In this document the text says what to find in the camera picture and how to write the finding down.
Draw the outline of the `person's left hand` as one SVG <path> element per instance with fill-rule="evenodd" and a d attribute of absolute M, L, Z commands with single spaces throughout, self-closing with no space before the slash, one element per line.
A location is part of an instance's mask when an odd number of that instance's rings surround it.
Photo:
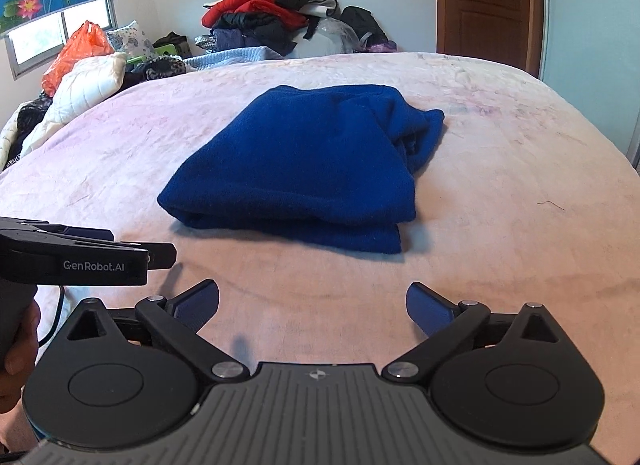
<path fill-rule="evenodd" d="M 40 308 L 33 300 L 1 366 L 1 453 L 26 451 L 36 442 L 26 423 L 21 397 L 38 355 L 39 322 Z"/>

